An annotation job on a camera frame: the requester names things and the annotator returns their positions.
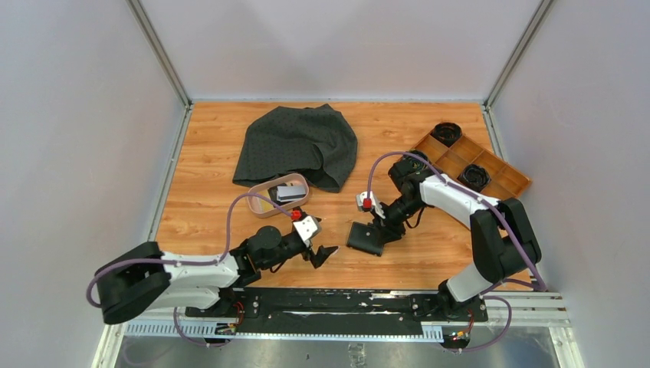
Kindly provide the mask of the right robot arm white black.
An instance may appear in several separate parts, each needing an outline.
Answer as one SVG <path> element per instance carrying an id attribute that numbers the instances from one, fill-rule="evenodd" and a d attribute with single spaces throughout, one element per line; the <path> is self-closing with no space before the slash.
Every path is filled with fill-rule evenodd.
<path id="1" fill-rule="evenodd" d="M 400 238 L 405 222 L 425 207 L 440 209 L 471 233 L 472 260 L 438 286 L 436 304 L 448 320 L 457 320 L 468 304 L 524 270 L 535 278 L 542 258 L 539 242 L 523 203 L 514 197 L 498 199 L 469 189 L 414 152 L 399 151 L 391 180 L 401 193 L 393 204 L 376 199 L 373 177 L 356 197 L 360 210 L 373 214 L 379 226 L 379 245 Z"/>

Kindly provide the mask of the pink oval tray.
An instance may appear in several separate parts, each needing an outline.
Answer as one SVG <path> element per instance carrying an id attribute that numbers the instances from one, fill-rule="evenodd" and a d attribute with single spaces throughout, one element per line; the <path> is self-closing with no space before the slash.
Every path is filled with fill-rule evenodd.
<path id="1" fill-rule="evenodd" d="M 248 197 L 249 209 L 260 219 L 279 214 L 281 211 L 274 205 L 290 211 L 304 205 L 310 198 L 307 180 L 295 172 L 254 185 L 248 192 L 263 197 Z"/>

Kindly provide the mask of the black leather card holder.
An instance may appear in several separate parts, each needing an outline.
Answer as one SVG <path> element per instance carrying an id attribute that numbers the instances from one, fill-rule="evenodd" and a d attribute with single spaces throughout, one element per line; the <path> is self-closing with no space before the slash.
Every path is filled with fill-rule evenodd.
<path id="1" fill-rule="evenodd" d="M 377 227 L 370 224 L 353 222 L 346 246 L 367 254 L 381 256 L 384 249 L 384 242 L 381 238 L 381 231 Z"/>

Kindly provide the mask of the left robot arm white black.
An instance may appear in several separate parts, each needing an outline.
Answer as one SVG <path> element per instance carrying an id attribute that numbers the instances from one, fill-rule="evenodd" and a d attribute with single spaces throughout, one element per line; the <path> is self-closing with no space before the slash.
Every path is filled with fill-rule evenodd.
<path id="1" fill-rule="evenodd" d="M 235 306 L 228 289 L 244 288 L 260 280 L 263 271 L 274 273 L 297 256 L 319 268 L 338 251 L 337 246 L 313 246 L 320 218 L 299 208 L 290 217 L 287 234 L 266 225 L 221 255 L 176 254 L 146 241 L 98 268 L 87 296 L 97 292 L 95 306 L 107 325 L 161 308 L 208 309 L 217 317 L 227 316 Z"/>

